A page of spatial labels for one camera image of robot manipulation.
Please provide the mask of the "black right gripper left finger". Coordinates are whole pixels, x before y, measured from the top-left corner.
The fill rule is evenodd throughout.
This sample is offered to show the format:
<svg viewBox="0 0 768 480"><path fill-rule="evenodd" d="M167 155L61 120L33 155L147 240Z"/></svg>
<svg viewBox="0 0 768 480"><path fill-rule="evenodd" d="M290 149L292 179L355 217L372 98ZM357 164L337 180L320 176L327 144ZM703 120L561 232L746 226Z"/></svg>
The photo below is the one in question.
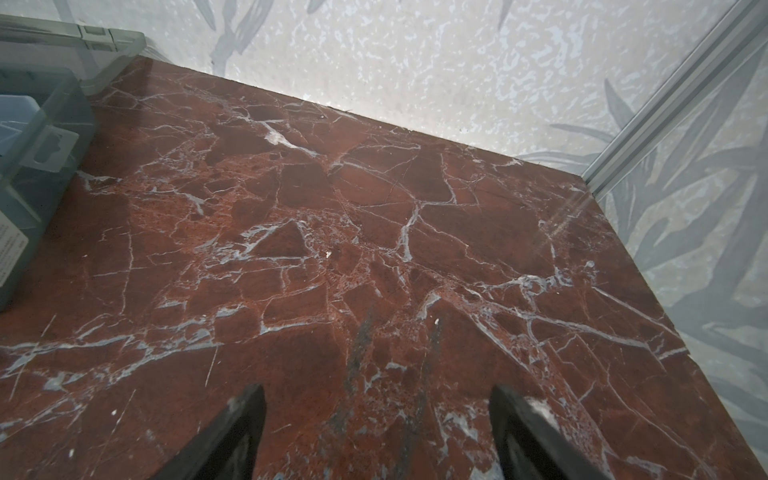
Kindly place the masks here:
<svg viewBox="0 0 768 480"><path fill-rule="evenodd" d="M161 479L250 479L265 426L264 388L247 386L152 476Z"/></svg>

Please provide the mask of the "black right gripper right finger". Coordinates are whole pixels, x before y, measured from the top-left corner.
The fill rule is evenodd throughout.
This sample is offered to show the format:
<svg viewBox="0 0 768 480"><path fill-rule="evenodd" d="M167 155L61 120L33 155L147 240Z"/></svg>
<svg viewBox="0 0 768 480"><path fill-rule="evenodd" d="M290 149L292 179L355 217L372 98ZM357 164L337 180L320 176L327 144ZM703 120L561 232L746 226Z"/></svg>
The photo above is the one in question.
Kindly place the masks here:
<svg viewBox="0 0 768 480"><path fill-rule="evenodd" d="M492 387L489 419L506 479L607 479L511 388L504 385Z"/></svg>

